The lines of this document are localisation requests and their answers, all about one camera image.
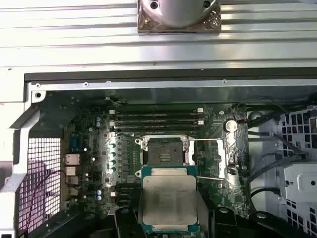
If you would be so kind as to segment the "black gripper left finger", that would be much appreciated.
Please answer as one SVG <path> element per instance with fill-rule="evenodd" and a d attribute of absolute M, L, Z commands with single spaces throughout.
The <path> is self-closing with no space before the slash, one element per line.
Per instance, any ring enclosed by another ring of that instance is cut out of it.
<path fill-rule="evenodd" d="M 139 222 L 142 190 L 133 189 L 118 194 L 114 220 L 118 238 L 142 238 L 143 227 Z"/>

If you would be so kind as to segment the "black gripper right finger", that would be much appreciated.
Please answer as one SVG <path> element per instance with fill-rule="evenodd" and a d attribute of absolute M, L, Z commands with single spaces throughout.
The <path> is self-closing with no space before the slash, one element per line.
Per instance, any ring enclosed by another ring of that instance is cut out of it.
<path fill-rule="evenodd" d="M 309 236 L 268 212 L 252 212 L 244 218 L 228 207 L 216 207 L 200 191 L 198 191 L 198 221 L 209 238 L 307 238 Z"/>

